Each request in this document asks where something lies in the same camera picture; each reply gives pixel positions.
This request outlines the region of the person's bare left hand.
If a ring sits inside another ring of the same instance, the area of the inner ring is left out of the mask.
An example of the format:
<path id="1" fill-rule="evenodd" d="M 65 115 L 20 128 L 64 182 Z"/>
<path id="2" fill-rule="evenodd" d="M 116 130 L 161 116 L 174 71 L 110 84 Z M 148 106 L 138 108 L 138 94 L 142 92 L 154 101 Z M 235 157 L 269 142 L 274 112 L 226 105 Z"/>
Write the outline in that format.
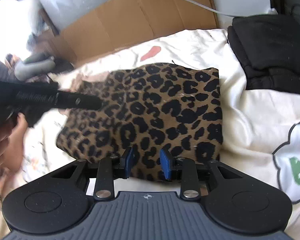
<path id="1" fill-rule="evenodd" d="M 13 173 L 20 170 L 27 129 L 28 123 L 23 113 L 18 114 L 15 127 L 11 121 L 7 121 L 0 127 L 0 170 L 7 168 Z"/>

